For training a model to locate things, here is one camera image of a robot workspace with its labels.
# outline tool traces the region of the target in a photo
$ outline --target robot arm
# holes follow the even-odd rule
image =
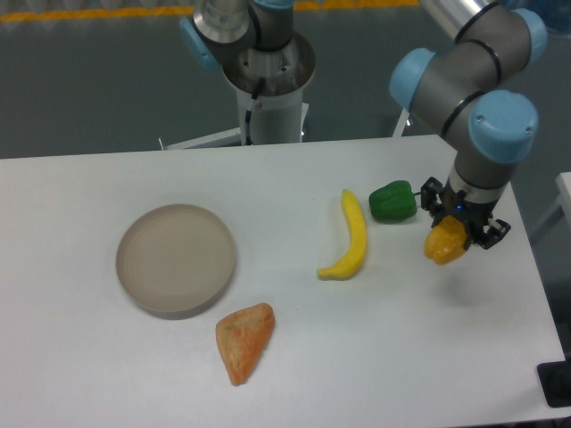
[[[180,29],[196,59],[217,68],[250,48],[285,47],[294,33],[294,1],[201,0]]]
[[[534,13],[508,12],[491,0],[420,3],[456,46],[440,57],[427,49],[407,54],[389,89],[458,151],[446,184],[431,177],[421,189],[433,226],[453,216],[468,234],[466,249],[472,243],[488,249],[509,231],[508,223],[490,220],[492,211],[539,125],[525,97],[492,90],[541,56],[547,32]]]

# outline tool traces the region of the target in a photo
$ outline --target beige bowl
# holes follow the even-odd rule
[[[157,317],[191,317],[226,289],[236,248],[226,225],[194,205],[167,205],[138,219],[117,250],[125,291]]]

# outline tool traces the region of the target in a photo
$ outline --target green bell pepper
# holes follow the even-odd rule
[[[375,190],[368,197],[371,214],[376,220],[400,222],[417,213],[417,201],[410,183],[398,180]]]

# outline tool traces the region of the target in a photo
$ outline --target yellow pepper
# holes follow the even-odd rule
[[[452,216],[446,216],[428,234],[425,256],[437,265],[445,265],[464,255],[468,234],[464,225]]]
[[[349,226],[351,243],[349,250],[333,266],[318,269],[318,276],[321,279],[350,278],[360,269],[367,254],[367,227],[359,200],[351,191],[344,189],[341,205]]]

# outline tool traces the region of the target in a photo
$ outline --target gray floor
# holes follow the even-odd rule
[[[190,57],[178,20],[0,24],[0,158],[158,150],[159,136],[174,144],[236,127],[232,91]],[[318,57],[305,96],[310,141],[389,136],[400,114],[387,91],[396,63],[416,47],[452,47],[419,7],[297,12],[295,27]],[[541,116],[512,182],[528,228],[557,196],[557,174],[571,171],[569,70],[571,40],[552,39],[543,58],[504,85]],[[501,246],[493,251],[501,257]],[[534,253],[554,317],[571,325],[564,221]]]

